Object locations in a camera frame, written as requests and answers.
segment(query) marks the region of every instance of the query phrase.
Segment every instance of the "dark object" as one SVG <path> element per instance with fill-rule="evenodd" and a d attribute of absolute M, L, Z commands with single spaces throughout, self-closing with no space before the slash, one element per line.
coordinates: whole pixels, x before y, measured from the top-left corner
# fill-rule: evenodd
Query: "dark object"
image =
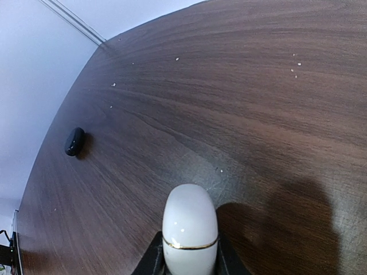
<path fill-rule="evenodd" d="M 9 265 L 13 262 L 14 250 L 10 246 L 0 245 L 0 265 Z"/>
<path fill-rule="evenodd" d="M 156 233 L 132 275 L 158 275 L 164 268 L 162 232 Z"/>
<path fill-rule="evenodd" d="M 5 230 L 1 230 L 0 234 L 5 233 L 6 238 L 9 241 L 9 246 L 0 245 L 0 265 L 8 265 L 11 266 L 14 270 L 14 267 L 18 267 L 19 259 L 18 259 L 18 250 L 16 234 L 13 233 L 12 238 L 10 239 L 7 232 Z"/>
<path fill-rule="evenodd" d="M 80 127 L 75 128 L 69 135 L 65 143 L 65 153 L 68 156 L 76 156 L 83 148 L 85 142 L 85 132 Z"/>
<path fill-rule="evenodd" d="M 158 232 L 132 275 L 159 275 L 165 268 L 162 232 Z M 216 274 L 251 275 L 223 233 L 219 233 Z"/>

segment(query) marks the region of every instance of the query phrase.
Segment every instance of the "black holder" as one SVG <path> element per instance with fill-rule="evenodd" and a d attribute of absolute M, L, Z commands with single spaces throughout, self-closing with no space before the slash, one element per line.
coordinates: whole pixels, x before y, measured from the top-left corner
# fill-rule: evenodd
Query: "black holder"
<path fill-rule="evenodd" d="M 165 274 L 166 265 L 163 257 L 162 237 L 161 231 L 156 233 L 132 275 Z M 218 238 L 216 274 L 251 275 L 223 233 L 219 233 Z"/>
<path fill-rule="evenodd" d="M 13 232 L 9 246 L 0 245 L 0 265 L 11 266 L 14 275 L 21 274 L 17 241 L 17 233 Z"/>

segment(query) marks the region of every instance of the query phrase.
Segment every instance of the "wooden table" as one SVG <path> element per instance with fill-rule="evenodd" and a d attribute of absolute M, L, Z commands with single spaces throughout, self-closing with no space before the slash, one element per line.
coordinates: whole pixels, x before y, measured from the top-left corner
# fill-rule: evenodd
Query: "wooden table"
<path fill-rule="evenodd" d="M 365 274 L 365 3 L 209 1 L 100 46 L 29 178 L 24 274 L 130 274 L 183 183 L 254 275 Z"/>

